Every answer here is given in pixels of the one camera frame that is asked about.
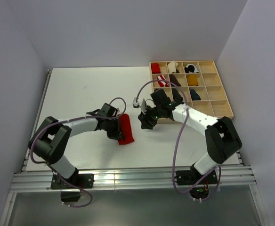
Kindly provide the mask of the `red patterned sock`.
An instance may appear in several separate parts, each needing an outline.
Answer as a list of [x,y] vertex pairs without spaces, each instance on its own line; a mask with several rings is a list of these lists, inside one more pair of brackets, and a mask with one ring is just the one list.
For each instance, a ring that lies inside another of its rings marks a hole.
[[121,126],[121,131],[124,136],[123,139],[118,140],[118,145],[128,145],[134,142],[130,118],[128,114],[123,114],[119,117],[119,122]]

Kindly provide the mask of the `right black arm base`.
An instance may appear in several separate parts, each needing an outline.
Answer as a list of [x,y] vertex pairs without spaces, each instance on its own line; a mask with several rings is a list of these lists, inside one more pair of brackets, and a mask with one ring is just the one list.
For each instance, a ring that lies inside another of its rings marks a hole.
[[217,191],[221,176],[216,173],[215,169],[212,169],[205,178],[191,188],[201,177],[202,175],[194,176],[191,170],[177,170],[174,179],[178,186],[190,186],[188,190],[193,200],[202,201],[209,197],[210,185],[216,185],[214,191]]

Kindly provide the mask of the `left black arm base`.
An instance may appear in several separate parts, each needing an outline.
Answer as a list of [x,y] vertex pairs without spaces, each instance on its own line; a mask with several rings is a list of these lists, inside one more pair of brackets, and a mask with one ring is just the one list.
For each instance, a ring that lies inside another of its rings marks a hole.
[[93,200],[91,193],[87,189],[93,188],[94,174],[75,173],[70,178],[64,178],[54,173],[50,185],[51,190],[60,190],[60,199],[63,203],[74,204],[83,196],[90,198],[89,203]]

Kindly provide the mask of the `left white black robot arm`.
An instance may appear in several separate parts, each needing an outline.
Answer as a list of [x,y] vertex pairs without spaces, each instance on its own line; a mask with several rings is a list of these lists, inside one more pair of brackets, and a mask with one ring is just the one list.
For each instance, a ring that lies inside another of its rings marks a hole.
[[113,140],[125,140],[118,110],[105,103],[102,108],[87,112],[85,116],[69,120],[57,120],[49,116],[45,118],[29,141],[30,158],[35,164],[46,164],[62,177],[62,183],[73,188],[79,182],[78,169],[64,155],[71,137],[103,130]]

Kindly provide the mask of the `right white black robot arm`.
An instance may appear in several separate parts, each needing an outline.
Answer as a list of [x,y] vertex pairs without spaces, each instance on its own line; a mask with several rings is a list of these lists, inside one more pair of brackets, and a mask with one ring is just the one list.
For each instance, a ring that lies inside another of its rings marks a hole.
[[156,89],[151,94],[154,107],[138,98],[134,98],[133,107],[141,109],[138,119],[142,129],[153,129],[158,120],[164,118],[187,125],[205,137],[207,151],[190,167],[191,180],[199,184],[212,168],[236,153],[242,142],[230,118],[212,117],[191,108],[176,89],[172,95],[170,99],[163,89]]

